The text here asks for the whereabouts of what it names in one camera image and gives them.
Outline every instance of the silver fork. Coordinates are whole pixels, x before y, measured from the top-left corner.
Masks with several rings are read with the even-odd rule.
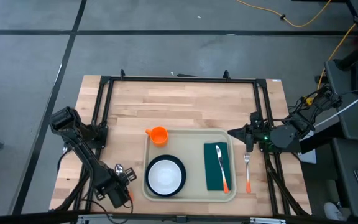
[[[249,179],[249,152],[244,154],[244,161],[246,162],[247,166],[247,193],[251,193],[251,182]]]

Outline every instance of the orange cup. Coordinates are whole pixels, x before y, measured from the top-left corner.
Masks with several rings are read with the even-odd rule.
[[[147,129],[146,133],[157,147],[164,147],[168,141],[168,131],[161,126],[155,127],[151,130]]]

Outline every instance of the gray floor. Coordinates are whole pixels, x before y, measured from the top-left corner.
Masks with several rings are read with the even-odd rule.
[[[274,8],[296,24],[306,22],[323,6],[290,0],[247,2]],[[354,4],[358,11],[358,0]],[[75,0],[0,0],[0,29],[71,30],[79,6]],[[346,6],[335,3],[301,30],[347,30],[351,24]],[[298,29],[235,0],[89,0],[80,30]],[[0,140],[6,144],[0,151],[0,215],[9,212],[67,41],[66,35],[0,36]],[[220,77],[229,70],[232,77],[279,78],[291,105],[315,90],[313,77],[321,73],[339,41],[340,37],[78,36],[55,111],[75,105],[83,75],[118,75],[121,68],[128,75],[170,76],[173,72]],[[353,48],[346,41],[336,57]],[[24,212],[48,209],[61,153],[62,140],[48,131]]]

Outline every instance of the wooden tabletop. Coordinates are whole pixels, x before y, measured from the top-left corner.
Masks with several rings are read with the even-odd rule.
[[[84,76],[76,109],[82,122],[91,122],[100,76]],[[287,103],[280,80],[267,80],[270,104],[274,118],[288,114]],[[106,97],[104,88],[102,102]],[[265,114],[264,99],[260,100]],[[103,114],[102,103],[99,115]],[[131,182],[134,193],[134,213],[270,216],[272,209],[267,185],[263,154],[255,145],[250,155],[252,193],[246,193],[246,165],[243,142],[233,138],[236,165],[237,194],[227,203],[206,202],[151,202],[142,193],[144,181],[145,129],[154,126],[166,128],[240,128],[249,122],[256,111],[251,84],[245,83],[188,83],[188,82],[122,82],[115,81],[108,115],[108,140],[101,160],[109,167],[117,163],[132,167],[138,178]],[[285,183],[295,200],[310,213],[305,182],[298,160],[291,154],[281,155]],[[74,152],[62,160],[50,208],[58,207],[78,182],[81,162]],[[280,191],[276,188],[278,208],[283,212]],[[109,212],[130,212],[128,208],[114,209],[108,197],[99,202]],[[92,205],[92,211],[102,212]]]

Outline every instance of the green napkin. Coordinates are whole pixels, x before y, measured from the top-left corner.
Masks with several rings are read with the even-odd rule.
[[[215,145],[218,145],[221,149],[224,176],[226,177],[227,186],[229,187],[229,190],[231,190],[229,154],[227,153],[227,143],[225,142],[204,144],[206,188],[207,190],[223,190],[222,171],[219,165]]]

